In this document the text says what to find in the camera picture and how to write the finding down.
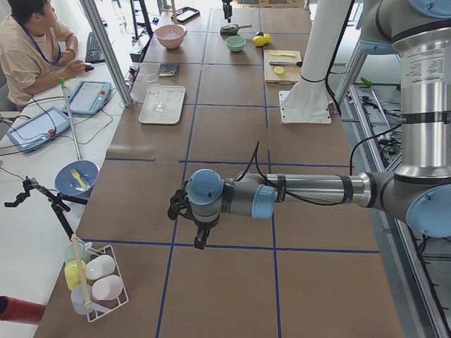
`wooden handle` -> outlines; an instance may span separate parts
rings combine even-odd
[[[75,253],[75,260],[77,261],[78,275],[80,276],[80,281],[82,283],[83,296],[85,297],[85,306],[89,310],[92,308],[91,296],[89,295],[89,290],[87,288],[85,271],[83,270],[82,259],[80,258],[80,250],[78,248],[78,238],[76,234],[72,235],[73,252]]]
[[[175,1],[174,0],[171,0],[171,7],[172,7],[172,17],[174,20],[174,25],[178,25],[177,10],[175,9]]]

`yellow cup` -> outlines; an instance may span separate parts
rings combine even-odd
[[[86,269],[86,263],[82,261],[83,270]],[[77,261],[74,259],[73,261],[67,262],[64,268],[64,276],[66,277],[66,283],[68,285],[69,290],[74,290],[78,285],[82,282],[80,280],[80,276],[78,275],[78,267]]]

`cutting board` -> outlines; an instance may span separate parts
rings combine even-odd
[[[296,55],[292,56],[274,56],[270,53],[291,53]],[[264,51],[264,70],[265,70],[265,82],[269,83],[297,83],[301,76],[300,67],[283,67],[285,72],[282,75],[274,74],[274,65],[269,65],[269,61],[287,61],[298,62],[302,61],[300,51],[279,51],[279,50],[265,50]]]

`knife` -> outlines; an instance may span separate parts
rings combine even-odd
[[[285,67],[302,67],[302,61],[298,62],[269,61],[269,65],[281,65]]]

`white desk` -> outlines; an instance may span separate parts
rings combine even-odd
[[[85,55],[85,48],[85,44],[81,42],[78,52],[80,58]],[[123,74],[126,74],[131,65],[130,57],[127,61],[128,54],[122,53],[121,55],[118,56],[119,63],[121,68],[124,68]],[[109,81],[115,88],[106,64],[98,63],[94,66],[93,71],[66,81],[68,93],[74,90],[81,80]],[[86,142],[113,118],[113,122],[90,143],[80,145],[82,158],[93,161],[99,167],[104,162],[106,149],[111,143],[123,112],[119,94],[116,93],[116,90],[113,90],[112,94],[112,99],[104,107],[111,118],[99,112],[75,127],[78,141]],[[62,96],[61,88],[54,87],[36,96],[36,99],[50,96]],[[63,108],[64,100],[41,101],[39,104],[43,108],[50,106]],[[36,104],[30,104],[24,109],[23,115],[32,117],[40,112],[41,109]],[[84,119],[75,118],[75,123]],[[24,121],[17,119],[15,125]],[[72,137],[72,132],[69,129],[62,135]],[[0,141],[0,147],[11,145],[13,144],[7,136]],[[14,151],[18,151],[18,148],[0,149],[0,159],[4,162],[2,168],[21,177],[36,177],[38,183],[48,189],[54,189],[54,178],[58,171],[63,166],[77,160],[73,141],[65,137],[58,137],[28,154],[1,155]],[[5,201],[14,201],[16,195],[22,191],[21,180],[0,170],[0,254],[2,257],[0,261],[0,293],[5,296],[47,304],[64,261],[64,250],[69,244],[69,239],[47,198],[37,190],[32,190],[32,196],[19,207],[4,207]],[[76,230],[85,207],[71,202],[68,202],[68,205],[72,210],[70,213],[65,213],[65,216],[72,229]],[[0,322],[0,338],[33,337],[36,328],[36,325],[2,321]]]

